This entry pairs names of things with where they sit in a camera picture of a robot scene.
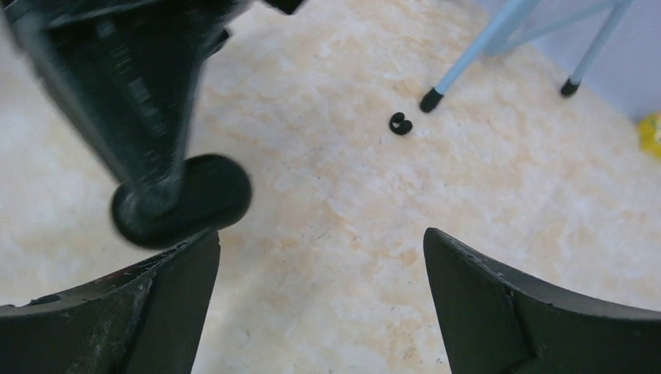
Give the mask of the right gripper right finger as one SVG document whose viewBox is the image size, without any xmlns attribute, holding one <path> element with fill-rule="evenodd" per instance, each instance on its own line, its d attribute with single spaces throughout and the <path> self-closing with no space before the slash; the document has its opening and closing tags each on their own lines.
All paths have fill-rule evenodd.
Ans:
<svg viewBox="0 0 661 374">
<path fill-rule="evenodd" d="M 659 372 L 657 311 L 558 287 L 436 228 L 423 251 L 452 372 Z"/>
</svg>

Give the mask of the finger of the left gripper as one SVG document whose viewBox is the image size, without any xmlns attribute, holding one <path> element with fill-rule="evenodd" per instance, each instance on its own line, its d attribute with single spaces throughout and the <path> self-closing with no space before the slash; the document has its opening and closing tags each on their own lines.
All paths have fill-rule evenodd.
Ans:
<svg viewBox="0 0 661 374">
<path fill-rule="evenodd" d="M 207 58 L 247 1 L 5 1 L 2 15 L 55 104 L 152 217 L 184 178 Z"/>
</svg>

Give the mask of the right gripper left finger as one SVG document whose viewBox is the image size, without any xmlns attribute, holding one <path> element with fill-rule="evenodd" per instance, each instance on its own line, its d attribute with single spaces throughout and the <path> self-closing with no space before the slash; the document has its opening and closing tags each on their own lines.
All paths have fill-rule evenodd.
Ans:
<svg viewBox="0 0 661 374">
<path fill-rule="evenodd" d="M 221 247 L 205 231 L 22 306 L 1 307 L 4 373 L 189 373 Z"/>
</svg>

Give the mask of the black earbud charging case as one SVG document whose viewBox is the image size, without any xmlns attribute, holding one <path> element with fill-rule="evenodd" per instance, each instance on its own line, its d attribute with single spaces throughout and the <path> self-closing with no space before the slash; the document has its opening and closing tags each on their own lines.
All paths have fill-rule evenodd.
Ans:
<svg viewBox="0 0 661 374">
<path fill-rule="evenodd" d="M 120 185 L 111 201 L 116 231 L 144 249 L 166 249 L 206 230 L 221 230 L 240 221 L 253 196 L 246 170 L 229 157 L 203 154 L 186 161 L 176 204 L 151 217 L 139 208 L 138 198 Z"/>
</svg>

